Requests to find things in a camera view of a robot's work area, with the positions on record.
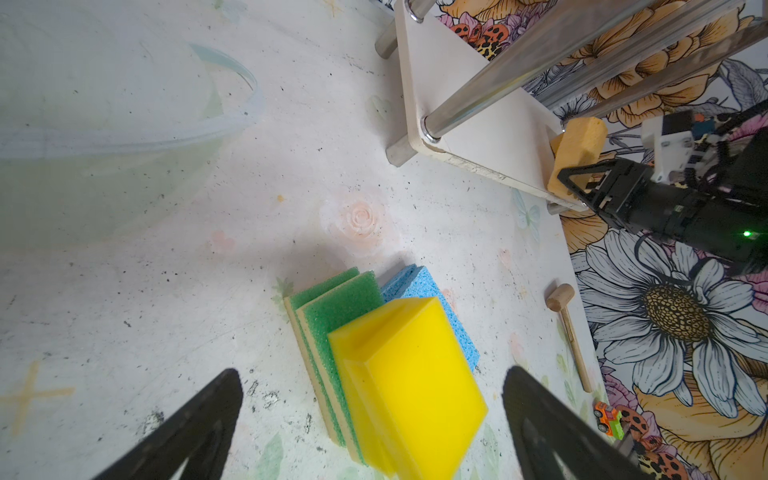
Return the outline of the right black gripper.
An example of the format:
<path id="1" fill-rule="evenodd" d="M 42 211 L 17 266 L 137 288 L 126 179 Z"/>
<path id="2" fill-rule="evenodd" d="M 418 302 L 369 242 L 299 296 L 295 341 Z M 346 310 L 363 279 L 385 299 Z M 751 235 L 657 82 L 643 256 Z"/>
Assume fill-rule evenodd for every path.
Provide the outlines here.
<path id="1" fill-rule="evenodd" d="M 767 130 L 697 186 L 651 180 L 653 169 L 615 159 L 563 168 L 557 179 L 609 225 L 680 242 L 727 262 L 733 275 L 767 268 Z"/>

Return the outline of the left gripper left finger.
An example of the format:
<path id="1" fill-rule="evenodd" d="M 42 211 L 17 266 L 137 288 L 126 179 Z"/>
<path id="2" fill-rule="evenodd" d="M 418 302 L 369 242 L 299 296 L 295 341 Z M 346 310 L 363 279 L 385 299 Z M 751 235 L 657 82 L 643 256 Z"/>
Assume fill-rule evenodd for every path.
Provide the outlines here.
<path id="1" fill-rule="evenodd" d="M 239 373 L 223 370 L 99 479 L 219 479 L 243 401 Z"/>

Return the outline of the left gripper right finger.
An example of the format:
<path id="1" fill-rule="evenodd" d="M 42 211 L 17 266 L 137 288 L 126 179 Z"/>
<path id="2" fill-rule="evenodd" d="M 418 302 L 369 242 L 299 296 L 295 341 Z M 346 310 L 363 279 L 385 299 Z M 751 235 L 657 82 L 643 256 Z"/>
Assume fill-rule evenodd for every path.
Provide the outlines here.
<path id="1" fill-rule="evenodd" d="M 519 366 L 511 367 L 503 406 L 525 479 L 561 479 L 559 464 L 578 479 L 648 479 Z"/>

